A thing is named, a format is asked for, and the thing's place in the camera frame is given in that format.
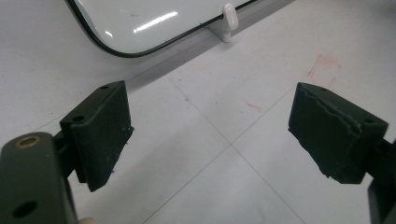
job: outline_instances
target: tile grout line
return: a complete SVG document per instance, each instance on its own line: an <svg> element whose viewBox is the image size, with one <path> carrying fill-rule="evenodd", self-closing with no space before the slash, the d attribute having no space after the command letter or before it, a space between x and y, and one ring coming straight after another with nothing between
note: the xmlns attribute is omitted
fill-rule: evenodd
<svg viewBox="0 0 396 224"><path fill-rule="evenodd" d="M204 168L202 168L195 176L193 176L183 187L181 187L172 197L170 197L163 205L161 205L154 213L152 213L142 224L145 224L149 221L155 214L157 214L167 203L169 203L175 196L177 196L184 188L186 188L192 180L195 179L201 172L203 172L213 161L215 161L219 156L221 156L231 145L225 147L212 161L210 161Z"/></svg>
<svg viewBox="0 0 396 224"><path fill-rule="evenodd" d="M173 82L169 77L167 77L168 78L168 80L181 92L181 94L184 96L184 97L186 97L186 98L189 98L176 84L175 84L175 82ZM216 132L218 132L226 141L227 141L227 143L229 144L229 145L231 145L232 144L232 142L230 142L225 136L224 136L224 134L212 123L212 121L210 121L206 116L205 116L205 114L198 108L198 106L195 104L195 103L193 103L192 101L189 101L190 102L190 104L200 113L200 115L204 118L204 119L206 119L206 121L207 122L209 122L209 124L216 130Z"/></svg>
<svg viewBox="0 0 396 224"><path fill-rule="evenodd" d="M237 136L232 142L231 145L233 146L233 144L242 136L244 135L253 125L255 125L262 117L264 117L274 106L276 106L283 98L285 98L285 96L287 94L289 94L290 91L292 91L294 89L294 86L292 86L288 91L286 91L285 94L283 94L273 105L271 105L266 111L265 113L263 113L262 115L260 115L252 124L250 124L241 134L239 134L239 136Z"/></svg>
<svg viewBox="0 0 396 224"><path fill-rule="evenodd" d="M49 122L47 122L47 123L41 125L40 127L36 128L36 129L34 129L34 130L32 130L32 132L36 132L37 130L44 128L45 126L51 124L53 121L55 121L55 120L57 120L57 119L59 119L59 118L61 118L61 117L64 117L66 114L67 114L67 113L64 113L64 114L62 114L61 116L59 116L59 117L57 117L57 118L55 118L55 119L53 119L53 120L51 120L51 121L49 121Z"/></svg>
<svg viewBox="0 0 396 224"><path fill-rule="evenodd" d="M306 224L303 219L291 208L291 206L280 196L280 194L268 183L268 181L265 180L265 178L253 167L252 164L238 151L238 149L234 146L233 150L236 151L236 153L250 166L251 169L260 177L260 179L271 189L271 191L274 192L274 194L290 209L290 211L297 216L304 224Z"/></svg>

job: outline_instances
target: floor tile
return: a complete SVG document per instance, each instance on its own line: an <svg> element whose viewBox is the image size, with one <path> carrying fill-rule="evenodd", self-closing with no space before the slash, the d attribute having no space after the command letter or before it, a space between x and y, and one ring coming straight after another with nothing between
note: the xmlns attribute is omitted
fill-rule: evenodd
<svg viewBox="0 0 396 224"><path fill-rule="evenodd" d="M146 223L303 223L228 148Z"/></svg>
<svg viewBox="0 0 396 224"><path fill-rule="evenodd" d="M229 145L166 77L129 102L135 131L107 184L89 193L69 178L80 217L143 223Z"/></svg>
<svg viewBox="0 0 396 224"><path fill-rule="evenodd" d="M322 175L288 132L295 89L233 145L306 224L370 223L367 186L340 185Z"/></svg>

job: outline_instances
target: brass insert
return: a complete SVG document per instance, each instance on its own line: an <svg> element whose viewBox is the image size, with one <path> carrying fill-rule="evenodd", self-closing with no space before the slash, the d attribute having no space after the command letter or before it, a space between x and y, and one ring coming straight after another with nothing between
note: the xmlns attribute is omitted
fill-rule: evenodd
<svg viewBox="0 0 396 224"><path fill-rule="evenodd" d="M15 143L16 148L28 148L35 146L37 143L39 143L41 138L39 136L27 136L24 137L20 140L18 140L17 143Z"/></svg>

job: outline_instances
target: mounting bracket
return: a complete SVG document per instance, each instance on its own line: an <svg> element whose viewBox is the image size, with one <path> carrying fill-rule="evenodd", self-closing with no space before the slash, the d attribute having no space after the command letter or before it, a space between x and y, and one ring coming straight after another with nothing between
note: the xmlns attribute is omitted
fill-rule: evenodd
<svg viewBox="0 0 396 224"><path fill-rule="evenodd" d="M238 28L238 23L235 7L228 3L223 7L223 19L213 22L208 28L223 42L228 43L231 41L231 31Z"/></svg>

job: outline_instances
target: white tile floor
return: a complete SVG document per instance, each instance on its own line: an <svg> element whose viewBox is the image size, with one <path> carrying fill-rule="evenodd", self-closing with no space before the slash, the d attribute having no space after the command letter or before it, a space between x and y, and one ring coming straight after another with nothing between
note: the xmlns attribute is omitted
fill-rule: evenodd
<svg viewBox="0 0 396 224"><path fill-rule="evenodd" d="M44 1L30 7L45 10L50 5ZM12 16L11 9L0 19ZM43 15L70 22L73 28L64 29L83 36L68 9L59 10L58 16ZM14 24L29 22L24 17ZM7 22L0 28L11 29ZM71 44L61 29L51 28L58 41ZM386 120L386 139L393 141L395 28L392 0L296 0L230 44L200 31L191 48L169 47L181 53L165 61L114 58L83 37L60 60L51 48L62 54L63 45L47 39L47 46L39 38L35 46L23 45L23 37L0 32L0 142L34 130L58 132L59 118L92 90L127 78L135 132L105 187L89 193L69 178L80 217L101 224L368 224L371 177L359 186L327 179L287 124L295 86L304 81ZM214 47L200 51L207 46ZM88 51L78 56L87 58L84 63L72 53L78 48Z"/></svg>

